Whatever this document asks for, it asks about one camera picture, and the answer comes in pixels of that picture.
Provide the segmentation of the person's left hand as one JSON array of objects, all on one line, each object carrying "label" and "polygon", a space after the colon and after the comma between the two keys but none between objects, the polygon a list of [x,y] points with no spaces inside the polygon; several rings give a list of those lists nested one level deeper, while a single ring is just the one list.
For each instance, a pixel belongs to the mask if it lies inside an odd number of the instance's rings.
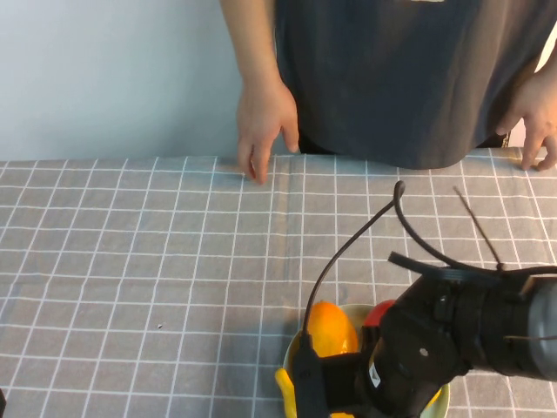
[{"label": "person's left hand", "polygon": [[496,133],[509,133],[522,119],[525,141],[521,168],[526,171],[534,162],[542,147],[546,157],[537,164],[538,171],[556,165],[556,76],[539,71],[531,76],[515,92],[507,112],[497,126]]}]

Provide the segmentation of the person's right hand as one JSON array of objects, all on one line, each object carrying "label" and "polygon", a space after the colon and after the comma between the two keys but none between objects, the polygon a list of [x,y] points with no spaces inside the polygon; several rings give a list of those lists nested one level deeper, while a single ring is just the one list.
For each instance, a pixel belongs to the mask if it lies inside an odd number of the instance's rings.
[{"label": "person's right hand", "polygon": [[289,152],[299,150],[298,113],[290,91],[280,81],[249,82],[238,101],[238,166],[264,184],[275,140],[282,136]]}]

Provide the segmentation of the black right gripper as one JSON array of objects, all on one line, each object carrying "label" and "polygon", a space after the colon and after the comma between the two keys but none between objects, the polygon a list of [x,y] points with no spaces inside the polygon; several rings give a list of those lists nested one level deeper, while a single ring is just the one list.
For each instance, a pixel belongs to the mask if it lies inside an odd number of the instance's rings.
[{"label": "black right gripper", "polygon": [[378,392],[372,384],[370,367],[379,327],[363,326],[359,352],[338,354],[322,360],[325,401],[328,411],[353,417],[388,417],[380,408]]}]

